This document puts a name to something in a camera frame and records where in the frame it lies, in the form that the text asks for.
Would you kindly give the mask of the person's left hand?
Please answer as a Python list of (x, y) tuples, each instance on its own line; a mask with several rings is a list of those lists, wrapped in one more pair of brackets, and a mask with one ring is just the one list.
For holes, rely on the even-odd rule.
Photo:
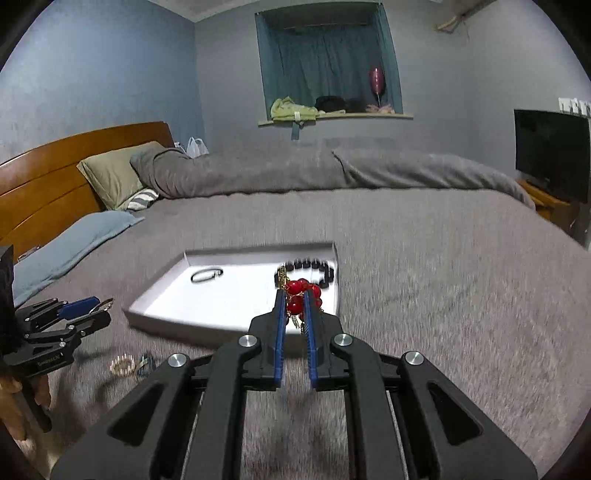
[[(1, 421), (12, 438), (16, 441), (27, 439), (25, 426), (25, 403), (22, 399), (23, 385), (12, 376), (8, 367), (1, 363)], [(34, 401), (37, 405), (48, 409), (51, 405), (49, 378), (47, 375), (37, 376), (31, 380)]]

